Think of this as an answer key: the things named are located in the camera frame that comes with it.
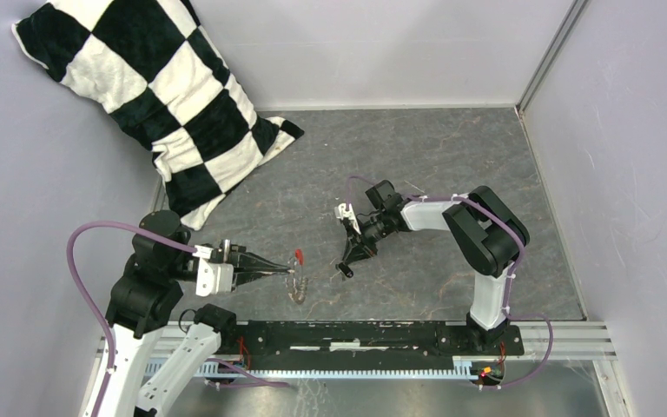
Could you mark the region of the keyring loop with red tag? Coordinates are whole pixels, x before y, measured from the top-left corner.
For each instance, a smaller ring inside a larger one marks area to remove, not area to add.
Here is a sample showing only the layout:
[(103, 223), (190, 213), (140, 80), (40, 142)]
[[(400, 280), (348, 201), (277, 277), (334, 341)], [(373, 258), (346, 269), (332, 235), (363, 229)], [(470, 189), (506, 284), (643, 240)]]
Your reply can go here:
[(296, 249), (288, 261), (288, 276), (285, 278), (287, 295), (292, 302), (301, 305), (307, 298), (308, 277), (304, 274), (304, 255)]

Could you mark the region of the key with black head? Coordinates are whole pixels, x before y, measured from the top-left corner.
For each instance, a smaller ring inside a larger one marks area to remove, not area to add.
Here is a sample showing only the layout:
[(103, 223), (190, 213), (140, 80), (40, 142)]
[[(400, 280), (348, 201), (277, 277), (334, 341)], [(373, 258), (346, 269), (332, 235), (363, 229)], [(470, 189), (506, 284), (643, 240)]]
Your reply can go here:
[(336, 265), (336, 268), (337, 268), (337, 270), (341, 273), (341, 275), (342, 275), (342, 279), (343, 279), (344, 281), (345, 281), (345, 280), (348, 280), (348, 279), (351, 279), (351, 278), (353, 277), (353, 275), (354, 275), (354, 272), (352, 271), (352, 269), (351, 269), (345, 262), (343, 262), (343, 261), (342, 261), (342, 262), (339, 262), (339, 263)]

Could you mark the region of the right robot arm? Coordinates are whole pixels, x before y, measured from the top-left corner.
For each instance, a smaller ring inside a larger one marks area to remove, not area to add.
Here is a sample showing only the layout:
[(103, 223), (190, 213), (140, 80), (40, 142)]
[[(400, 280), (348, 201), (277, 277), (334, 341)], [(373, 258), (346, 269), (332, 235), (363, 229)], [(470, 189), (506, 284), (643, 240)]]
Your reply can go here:
[(383, 180), (366, 191), (373, 212), (359, 215), (351, 202), (335, 210), (347, 242), (337, 269), (353, 277), (351, 264), (377, 255), (377, 244), (399, 232), (423, 230), (452, 234), (474, 271), (472, 305), (466, 316), (466, 340), (477, 354), (489, 354), (510, 323), (510, 280), (525, 256), (530, 235), (525, 225), (487, 186), (450, 196), (403, 195)]

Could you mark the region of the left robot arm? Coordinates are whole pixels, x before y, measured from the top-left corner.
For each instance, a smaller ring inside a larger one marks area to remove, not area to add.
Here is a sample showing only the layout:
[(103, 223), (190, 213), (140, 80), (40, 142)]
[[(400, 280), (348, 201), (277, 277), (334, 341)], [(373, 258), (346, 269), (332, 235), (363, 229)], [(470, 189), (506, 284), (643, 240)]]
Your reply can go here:
[[(80, 278), (75, 262), (77, 238), (93, 228), (118, 228), (133, 233), (134, 251), (101, 312)], [(69, 237), (69, 271), (97, 318), (105, 337), (103, 373), (92, 387), (88, 416), (163, 416), (202, 364), (227, 354), (238, 342), (236, 316), (207, 304), (195, 311), (182, 344), (144, 382), (145, 369), (175, 306), (183, 296), (181, 281), (195, 283), (201, 296), (227, 293), (240, 285), (272, 275), (300, 282), (304, 262), (300, 250), (279, 264), (225, 240), (217, 248), (192, 246), (191, 232), (172, 211), (155, 211), (138, 226), (114, 221), (83, 224)]]

